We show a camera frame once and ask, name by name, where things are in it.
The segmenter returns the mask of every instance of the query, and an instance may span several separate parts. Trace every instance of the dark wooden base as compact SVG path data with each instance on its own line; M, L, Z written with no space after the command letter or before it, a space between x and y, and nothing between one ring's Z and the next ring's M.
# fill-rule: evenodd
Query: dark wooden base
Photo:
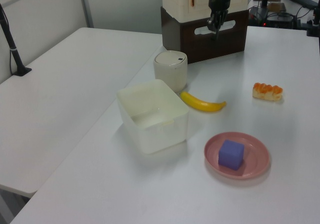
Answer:
M226 21L235 20L231 29L219 32L218 39L213 34L195 34L195 29L206 26L207 18L179 23L161 7L162 42L167 50L183 52L188 63L244 51L246 44L248 10L229 13Z

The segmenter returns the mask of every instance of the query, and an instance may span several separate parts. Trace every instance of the yellow banana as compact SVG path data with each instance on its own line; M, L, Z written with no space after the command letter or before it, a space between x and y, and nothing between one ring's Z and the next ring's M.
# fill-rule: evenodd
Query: yellow banana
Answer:
M197 99L196 97L193 97L191 94L187 92L181 92L180 98L183 102L185 102L187 105L191 106L192 108L205 111L205 112L216 112L221 110L223 107L226 106L226 102L222 103L208 103L205 101L202 101L200 99Z

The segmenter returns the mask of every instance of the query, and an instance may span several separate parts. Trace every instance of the foam cube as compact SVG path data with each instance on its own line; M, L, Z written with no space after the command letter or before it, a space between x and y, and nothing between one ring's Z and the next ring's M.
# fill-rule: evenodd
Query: foam cube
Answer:
M218 164L238 170L244 158L245 146L230 140L225 140L219 150Z

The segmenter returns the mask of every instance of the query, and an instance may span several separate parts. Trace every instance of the bread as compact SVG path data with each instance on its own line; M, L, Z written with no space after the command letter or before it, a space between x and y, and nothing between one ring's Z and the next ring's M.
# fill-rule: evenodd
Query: bread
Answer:
M255 83L252 89L252 96L269 101L279 101L282 98L283 89L279 86L266 85L265 83Z

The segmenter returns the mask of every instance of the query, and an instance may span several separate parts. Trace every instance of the white cup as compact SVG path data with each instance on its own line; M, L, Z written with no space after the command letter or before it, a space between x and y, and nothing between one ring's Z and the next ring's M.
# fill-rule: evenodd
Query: white cup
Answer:
M183 90L187 83L188 58L179 51L165 51L158 54L154 61L154 76L161 79L175 93Z

